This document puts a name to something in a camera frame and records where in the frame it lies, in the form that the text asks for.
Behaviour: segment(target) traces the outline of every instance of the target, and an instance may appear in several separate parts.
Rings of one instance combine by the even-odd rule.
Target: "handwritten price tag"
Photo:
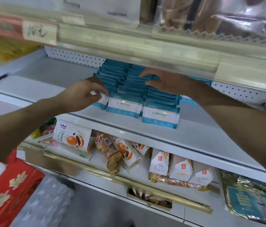
[[[23,20],[22,27],[25,40],[57,44],[57,25]]]

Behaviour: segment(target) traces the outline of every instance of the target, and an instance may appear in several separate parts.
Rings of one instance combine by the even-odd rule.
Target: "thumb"
[[[166,88],[166,83],[161,80],[148,80],[145,82],[145,84],[151,87],[155,87],[161,91],[164,91]]]
[[[99,101],[102,98],[102,96],[100,94],[98,95],[93,95],[93,96],[89,96],[87,97],[87,102],[89,105],[96,103],[97,101]]]

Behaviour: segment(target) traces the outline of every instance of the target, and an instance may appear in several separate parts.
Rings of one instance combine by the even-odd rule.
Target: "hand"
[[[157,70],[153,68],[146,68],[139,77],[143,77],[149,74],[154,74],[160,77],[160,80],[148,80],[146,85],[155,87],[161,91],[168,92],[170,94],[190,96],[201,85],[205,85],[203,81],[194,80],[188,76]]]
[[[96,95],[91,95],[91,91],[96,92]],[[98,78],[91,77],[67,87],[60,94],[53,97],[53,100],[60,106],[61,114],[75,112],[99,101],[101,99],[99,91],[108,95],[108,91]]]

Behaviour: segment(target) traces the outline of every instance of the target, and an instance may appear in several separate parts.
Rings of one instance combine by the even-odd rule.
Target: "small open box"
[[[165,200],[164,198],[159,198],[157,196],[152,196],[151,192],[142,191],[137,188],[128,188],[127,197],[134,198],[143,202],[146,202],[147,207],[156,206],[164,210],[171,210],[173,203]]]

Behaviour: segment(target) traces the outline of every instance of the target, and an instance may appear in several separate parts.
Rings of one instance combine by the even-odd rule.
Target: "perforated back panel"
[[[90,56],[83,53],[77,53],[48,46],[45,46],[44,48],[47,56],[50,58],[81,64],[93,68],[99,68],[106,60],[105,58],[101,57]]]
[[[220,82],[213,82],[212,87],[225,95],[228,95],[245,103],[252,103],[257,105],[266,103],[266,92],[230,84],[224,84]]]

